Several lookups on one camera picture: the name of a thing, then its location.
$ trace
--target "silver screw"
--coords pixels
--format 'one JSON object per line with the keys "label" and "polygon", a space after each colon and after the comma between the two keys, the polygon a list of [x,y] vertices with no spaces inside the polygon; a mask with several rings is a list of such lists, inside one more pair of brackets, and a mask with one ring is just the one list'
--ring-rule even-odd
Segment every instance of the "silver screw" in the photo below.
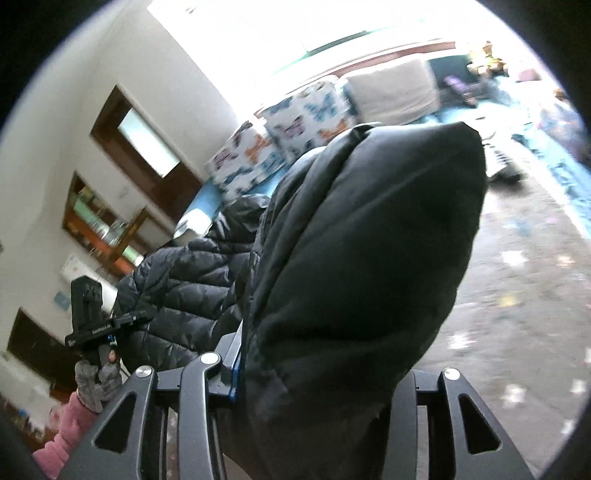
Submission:
{"label": "silver screw", "polygon": [[214,365],[218,363],[220,356],[216,352],[206,352],[201,356],[201,362],[206,365]]}
{"label": "silver screw", "polygon": [[455,368],[446,368],[443,371],[443,375],[445,375],[445,378],[448,380],[458,380],[460,378],[460,372]]}
{"label": "silver screw", "polygon": [[135,374],[140,378],[149,377],[152,375],[152,367],[149,367],[148,365],[142,365],[141,367],[137,368]]}

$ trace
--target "gray glove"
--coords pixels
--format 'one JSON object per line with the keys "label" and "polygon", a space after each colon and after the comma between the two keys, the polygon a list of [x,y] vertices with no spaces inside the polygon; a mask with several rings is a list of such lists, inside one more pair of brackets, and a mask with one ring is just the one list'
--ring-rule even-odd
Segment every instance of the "gray glove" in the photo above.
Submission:
{"label": "gray glove", "polygon": [[86,360],[79,361],[74,371],[80,403],[89,410],[100,413],[103,410],[101,402],[107,402],[113,398],[122,384],[120,368],[119,362],[108,363],[99,371],[98,367],[91,365]]}

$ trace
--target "black metal frame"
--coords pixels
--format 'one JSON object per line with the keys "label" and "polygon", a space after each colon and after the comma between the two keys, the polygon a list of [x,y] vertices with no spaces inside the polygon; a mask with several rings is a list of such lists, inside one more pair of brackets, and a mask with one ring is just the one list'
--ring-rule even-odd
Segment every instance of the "black metal frame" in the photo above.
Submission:
{"label": "black metal frame", "polygon": [[[59,480],[164,480],[168,408],[178,410],[181,480],[225,480],[216,409],[233,403],[242,325],[216,352],[184,368],[156,373],[140,367],[105,408],[64,466]],[[383,480],[414,479],[417,406],[429,423],[430,480],[532,480],[515,445],[458,370],[413,370],[398,384],[390,407]]]}

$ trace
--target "person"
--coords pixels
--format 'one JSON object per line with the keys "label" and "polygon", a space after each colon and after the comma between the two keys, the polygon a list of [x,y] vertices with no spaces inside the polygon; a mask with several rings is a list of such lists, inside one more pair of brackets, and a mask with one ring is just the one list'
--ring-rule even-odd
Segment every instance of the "person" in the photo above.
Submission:
{"label": "person", "polygon": [[78,388],[64,406],[57,435],[33,453],[33,458],[51,480],[57,478],[72,451],[95,422],[103,402],[111,400],[122,384],[115,351],[110,352],[109,362],[100,370],[81,360],[74,372]]}
{"label": "person", "polygon": [[358,125],[123,278],[114,314],[157,314],[118,354],[184,367],[242,322],[222,452],[255,480],[378,480],[392,393],[454,305],[486,188],[464,123]]}

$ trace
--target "black hood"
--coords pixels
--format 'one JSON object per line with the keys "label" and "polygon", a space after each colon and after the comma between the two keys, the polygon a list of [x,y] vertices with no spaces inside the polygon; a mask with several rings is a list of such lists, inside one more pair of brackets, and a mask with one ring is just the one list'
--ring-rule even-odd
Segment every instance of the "black hood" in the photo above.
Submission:
{"label": "black hood", "polygon": [[453,307],[485,191],[463,123],[360,125],[293,165],[243,305],[229,447],[253,479],[379,475],[381,414]]}

